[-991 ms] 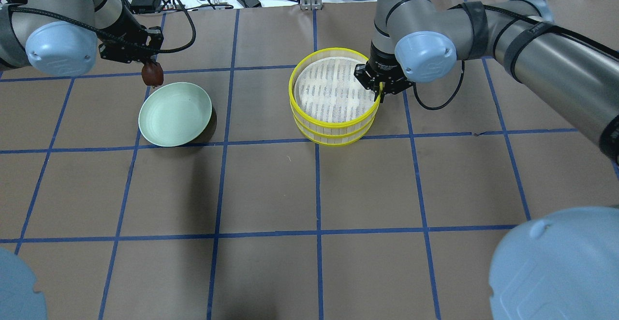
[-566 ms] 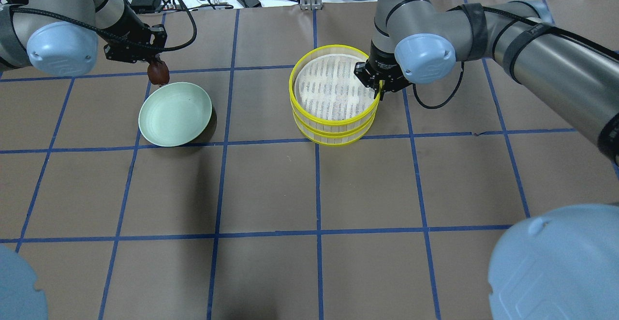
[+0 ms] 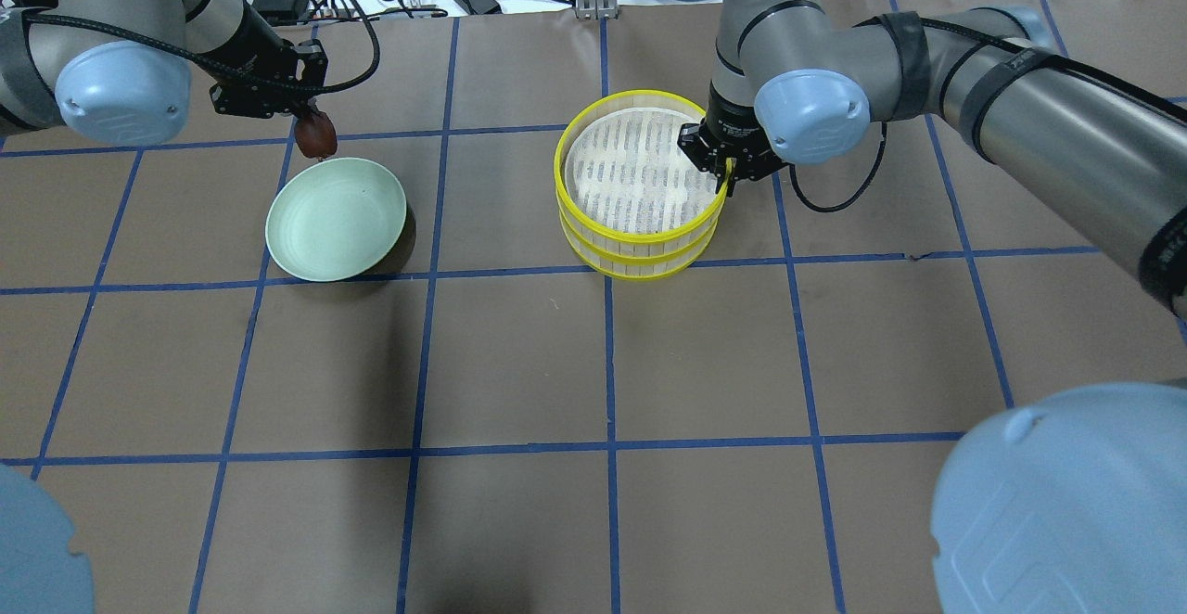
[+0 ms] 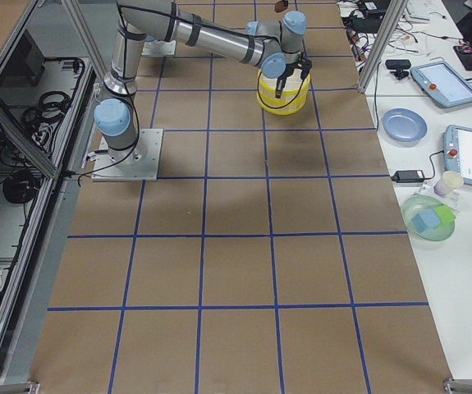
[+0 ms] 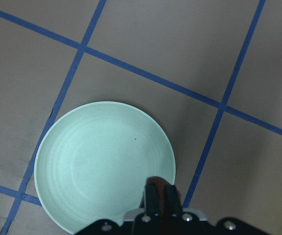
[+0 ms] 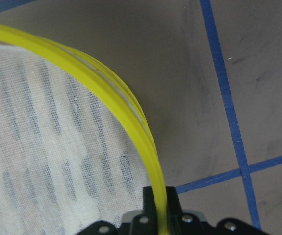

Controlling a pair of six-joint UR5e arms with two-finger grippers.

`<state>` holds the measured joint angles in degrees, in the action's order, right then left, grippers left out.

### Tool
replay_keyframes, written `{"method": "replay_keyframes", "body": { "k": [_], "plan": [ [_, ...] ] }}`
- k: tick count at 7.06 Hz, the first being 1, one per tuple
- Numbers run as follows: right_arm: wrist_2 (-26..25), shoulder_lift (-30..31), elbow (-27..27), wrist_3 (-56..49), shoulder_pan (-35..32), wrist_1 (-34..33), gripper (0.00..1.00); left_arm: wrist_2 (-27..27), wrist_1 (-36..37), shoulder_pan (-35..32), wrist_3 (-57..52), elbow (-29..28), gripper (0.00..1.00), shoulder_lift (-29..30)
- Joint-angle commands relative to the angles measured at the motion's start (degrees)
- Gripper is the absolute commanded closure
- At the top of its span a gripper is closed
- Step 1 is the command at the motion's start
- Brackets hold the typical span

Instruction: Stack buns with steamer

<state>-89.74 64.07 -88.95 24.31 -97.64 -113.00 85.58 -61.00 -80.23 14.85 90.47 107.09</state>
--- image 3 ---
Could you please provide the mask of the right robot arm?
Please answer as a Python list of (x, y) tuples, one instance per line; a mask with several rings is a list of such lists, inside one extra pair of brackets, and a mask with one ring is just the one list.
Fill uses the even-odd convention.
[[(707, 115), (680, 148), (730, 190), (941, 118), (1183, 318), (1183, 109), (1056, 53), (1032, 11), (723, 0)], [(1183, 380), (1094, 382), (982, 420), (938, 474), (946, 613), (1182, 613)]]

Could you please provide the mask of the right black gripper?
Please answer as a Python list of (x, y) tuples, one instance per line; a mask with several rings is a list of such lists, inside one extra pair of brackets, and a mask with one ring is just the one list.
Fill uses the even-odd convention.
[(703, 120), (680, 127), (678, 148), (697, 170), (713, 175), (721, 200), (729, 200), (740, 181), (758, 182), (789, 166), (772, 148), (754, 108), (725, 97), (716, 86), (709, 87)]

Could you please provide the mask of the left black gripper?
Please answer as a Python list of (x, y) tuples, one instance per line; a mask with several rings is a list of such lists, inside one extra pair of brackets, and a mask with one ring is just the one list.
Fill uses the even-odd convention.
[[(245, 11), (230, 38), (212, 48), (211, 59), (234, 72), (285, 86), (324, 86), (329, 57), (317, 39), (294, 44), (264, 21), (256, 11)], [(315, 95), (301, 95), (288, 87), (264, 87), (233, 80), (224, 72), (211, 72), (212, 109), (218, 114), (271, 119), (294, 114), (298, 121), (326, 120)]]

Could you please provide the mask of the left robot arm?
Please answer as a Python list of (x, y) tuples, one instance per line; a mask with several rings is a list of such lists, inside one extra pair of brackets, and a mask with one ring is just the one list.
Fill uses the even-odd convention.
[(169, 374), (212, 353), (212, 409), (233, 399), (231, 344), (254, 321), (249, 289), (102, 292), (144, 148), (186, 124), (196, 69), (226, 114), (315, 115), (326, 56), (294, 44), (247, 0), (50, 0), (4, 11), (4, 137), (59, 125), (118, 146), (113, 158), (4, 162), (4, 612), (93, 613), (104, 588), (127, 610), (186, 610), (202, 525), (224, 466), (180, 457), (55, 466), (90, 323), (100, 361), (83, 386), (161, 409)]

